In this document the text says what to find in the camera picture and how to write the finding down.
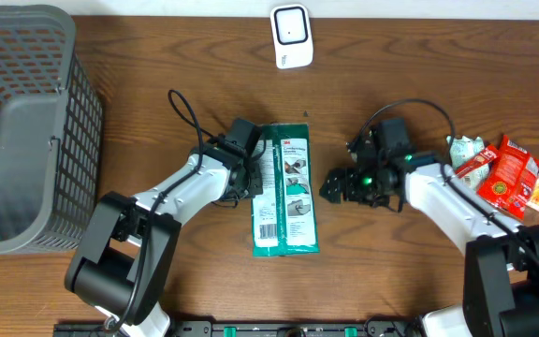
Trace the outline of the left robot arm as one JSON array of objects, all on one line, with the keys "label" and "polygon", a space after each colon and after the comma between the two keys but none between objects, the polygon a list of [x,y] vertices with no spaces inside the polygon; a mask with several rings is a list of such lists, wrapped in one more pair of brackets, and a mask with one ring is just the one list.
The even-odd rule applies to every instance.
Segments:
[{"label": "left robot arm", "polygon": [[132,197],[109,192],[96,204],[71,259],[65,287],[103,313],[107,336],[163,336],[159,299],[182,227],[205,206],[260,194],[255,147],[195,148],[183,167]]}]

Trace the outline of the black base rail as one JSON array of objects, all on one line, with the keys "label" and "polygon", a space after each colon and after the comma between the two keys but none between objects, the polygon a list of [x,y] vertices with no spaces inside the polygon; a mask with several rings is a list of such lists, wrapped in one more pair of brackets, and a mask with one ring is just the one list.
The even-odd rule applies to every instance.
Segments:
[{"label": "black base rail", "polygon": [[403,337],[421,335],[422,332],[413,323],[383,319],[369,319],[359,324],[237,324],[211,323],[207,321],[178,321],[166,333],[166,336],[178,337]]}]

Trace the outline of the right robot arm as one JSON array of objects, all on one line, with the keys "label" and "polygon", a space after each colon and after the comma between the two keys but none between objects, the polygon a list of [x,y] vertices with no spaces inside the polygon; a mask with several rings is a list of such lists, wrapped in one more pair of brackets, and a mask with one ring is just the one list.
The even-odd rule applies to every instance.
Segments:
[{"label": "right robot arm", "polygon": [[464,256],[462,302],[421,317],[422,336],[539,336],[539,225],[526,227],[481,199],[437,155],[404,154],[331,170],[331,203],[424,213]]}]

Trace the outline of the large red snack bag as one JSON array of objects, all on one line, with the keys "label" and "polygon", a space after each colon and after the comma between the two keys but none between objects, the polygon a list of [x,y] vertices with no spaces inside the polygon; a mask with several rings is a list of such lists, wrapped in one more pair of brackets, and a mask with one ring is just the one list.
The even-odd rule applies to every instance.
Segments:
[{"label": "large red snack bag", "polygon": [[496,208],[524,219],[539,174],[539,160],[506,135],[499,156],[477,194]]}]

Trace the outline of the green white packet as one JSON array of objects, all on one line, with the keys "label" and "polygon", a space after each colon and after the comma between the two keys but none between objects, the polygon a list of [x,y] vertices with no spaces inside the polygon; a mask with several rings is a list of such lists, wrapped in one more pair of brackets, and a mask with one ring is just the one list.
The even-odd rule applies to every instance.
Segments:
[{"label": "green white packet", "polygon": [[309,127],[274,124],[262,131],[255,147],[263,193],[252,199],[253,256],[317,254]]}]

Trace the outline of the slim red stick packet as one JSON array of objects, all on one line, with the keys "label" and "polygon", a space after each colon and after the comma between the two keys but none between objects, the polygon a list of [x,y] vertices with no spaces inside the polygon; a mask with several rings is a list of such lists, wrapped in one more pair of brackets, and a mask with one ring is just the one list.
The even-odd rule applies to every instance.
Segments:
[{"label": "slim red stick packet", "polygon": [[499,150],[489,145],[485,147],[481,152],[470,158],[467,162],[461,165],[455,170],[456,176],[462,178],[476,169],[488,165],[499,157]]}]

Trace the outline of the white barcode scanner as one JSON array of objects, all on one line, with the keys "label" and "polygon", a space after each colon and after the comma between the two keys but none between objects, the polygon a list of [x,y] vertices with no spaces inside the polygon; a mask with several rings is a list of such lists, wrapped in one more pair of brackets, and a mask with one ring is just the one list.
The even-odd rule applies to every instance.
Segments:
[{"label": "white barcode scanner", "polygon": [[269,18],[276,66],[309,66],[313,61],[313,35],[308,9],[302,4],[282,5],[275,7]]}]

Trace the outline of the grey plastic mesh basket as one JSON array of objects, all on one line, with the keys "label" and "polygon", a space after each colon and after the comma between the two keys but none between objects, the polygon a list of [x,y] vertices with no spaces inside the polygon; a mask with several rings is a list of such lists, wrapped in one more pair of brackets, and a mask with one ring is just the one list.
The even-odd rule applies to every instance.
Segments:
[{"label": "grey plastic mesh basket", "polygon": [[95,206],[103,106],[47,5],[0,6],[0,255],[74,249]]}]

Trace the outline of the teal wet wipes packet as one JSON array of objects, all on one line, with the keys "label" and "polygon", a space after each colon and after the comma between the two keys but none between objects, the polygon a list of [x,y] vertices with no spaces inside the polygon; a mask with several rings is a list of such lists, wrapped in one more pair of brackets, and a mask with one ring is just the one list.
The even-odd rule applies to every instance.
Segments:
[{"label": "teal wet wipes packet", "polygon": [[[453,169],[459,169],[462,165],[484,149],[485,143],[480,137],[470,139],[466,136],[462,136],[460,139],[453,139],[452,147],[450,149]],[[474,169],[461,179],[469,188],[476,190],[479,185],[488,177],[488,174],[489,164],[485,164],[480,168]]]}]

